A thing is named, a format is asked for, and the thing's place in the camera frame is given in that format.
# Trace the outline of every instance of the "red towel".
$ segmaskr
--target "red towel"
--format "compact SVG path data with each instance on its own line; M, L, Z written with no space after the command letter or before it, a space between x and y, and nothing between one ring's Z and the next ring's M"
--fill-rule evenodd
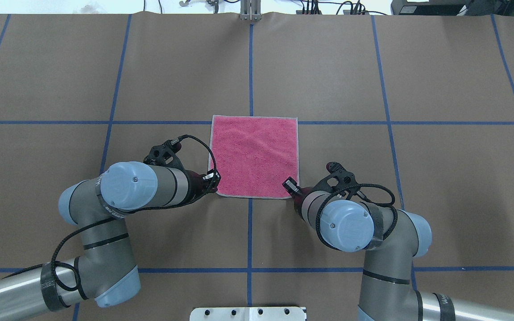
M290 196L282 183L289 176L298 182L296 118L214 115L210 146L222 176L219 195L284 199Z

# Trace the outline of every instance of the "mounting hole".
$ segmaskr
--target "mounting hole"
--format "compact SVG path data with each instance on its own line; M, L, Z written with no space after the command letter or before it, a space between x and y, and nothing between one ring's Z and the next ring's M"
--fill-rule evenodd
M338 184L338 179L336 179L335 177L332 177L332 178L328 179L327 183L330 186L336 186Z

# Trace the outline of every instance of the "light blue joint cap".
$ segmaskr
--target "light blue joint cap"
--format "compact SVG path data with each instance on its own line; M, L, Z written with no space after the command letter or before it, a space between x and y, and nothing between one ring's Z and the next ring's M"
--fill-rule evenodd
M65 189L65 191L63 191L61 194L61 197L59 197L59 214L61 214L61 217L63 217L63 219L69 224L77 225L77 222L75 222L71 217L71 211L69 207L71 205L71 197L73 196L75 189L77 189L78 185L84 183L85 181L88 181L88 179Z
M374 321L369 315L366 314L366 312L361 309L361 307L358 307L358 321Z
M148 204L158 189L158 177L148 165L141 162L113 164L102 174L100 193L113 207L135 210Z
M140 291L140 278L138 266L135 266L115 285L94 299L101 308L112 307L132 299Z
M356 252L372 240L374 223L364 207L341 199L328 203L323 209L320 233L328 244L339 250Z
M406 211L404 211L404 213L412 220L416 228L416 233L418 233L418 252L414 255L414 258L419 258L428 252L428 248L430 248L432 244L432 228L428 221L420 215Z

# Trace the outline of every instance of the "table surface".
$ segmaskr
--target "table surface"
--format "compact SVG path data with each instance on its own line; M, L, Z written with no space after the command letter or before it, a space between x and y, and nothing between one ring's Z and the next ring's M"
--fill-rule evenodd
M514 309L514 18L500 16L0 15L0 278L73 230L64 189L181 134L208 142L214 114L298 117L301 185L337 161L428 219L414 287ZM197 144L180 155L207 169ZM364 253L324 247L291 201L210 195L127 225L141 292L39 320L356 318Z

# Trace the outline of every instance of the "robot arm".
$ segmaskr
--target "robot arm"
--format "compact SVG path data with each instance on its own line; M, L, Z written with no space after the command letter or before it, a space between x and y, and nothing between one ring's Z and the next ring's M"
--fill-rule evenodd
M394 209L389 189L357 183L354 174L336 162L328 163L327 170L330 175L314 187L298 187L291 177L283 186L298 215L326 246L345 252L367 250L359 321L514 321L514 312L412 290L412 260L427 253L430 224L419 215ZM331 178L337 185L328 184ZM384 189L392 201L373 203L361 187ZM351 201L354 195L363 201Z
M116 163L100 177L66 189L59 213L80 230L61 242L51 262L0 280L0 320L59 311L90 297L109 307L136 295L140 280L124 218L141 210L188 205L215 192L220 181L217 170L198 175L183 168L175 153L184 138L193 137L168 140L154 146L143 163ZM84 254L56 261L64 242L78 233Z

